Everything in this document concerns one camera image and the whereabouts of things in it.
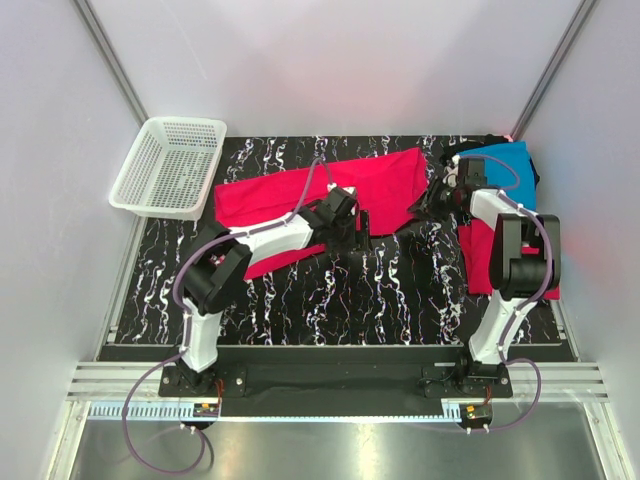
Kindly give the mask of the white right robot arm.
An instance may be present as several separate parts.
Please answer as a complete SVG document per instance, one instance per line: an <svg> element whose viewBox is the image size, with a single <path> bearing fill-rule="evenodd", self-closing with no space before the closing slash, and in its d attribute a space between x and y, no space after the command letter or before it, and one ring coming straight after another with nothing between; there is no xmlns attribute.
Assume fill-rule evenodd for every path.
<svg viewBox="0 0 640 480"><path fill-rule="evenodd" d="M507 362L509 346L528 312L560 283L560 222L511 199L491 185L485 163L504 163L485 154L456 154L448 174L435 178L409 207L420 219L442 220L465 212L493 232L488 265L489 306L471 336L465 362L470 367Z"/></svg>

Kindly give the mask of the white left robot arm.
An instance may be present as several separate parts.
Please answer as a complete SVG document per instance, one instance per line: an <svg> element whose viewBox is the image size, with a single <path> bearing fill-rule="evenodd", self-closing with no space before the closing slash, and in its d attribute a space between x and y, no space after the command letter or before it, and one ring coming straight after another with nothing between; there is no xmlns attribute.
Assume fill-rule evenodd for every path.
<svg viewBox="0 0 640 480"><path fill-rule="evenodd" d="M368 213L354 187L329 186L327 196L272 220L245 227L220 223L205 229L174 281L174 301L185 311L180 361L200 374L218 359L225 309L234 302L249 268L288 252L322 246L348 252L368 241Z"/></svg>

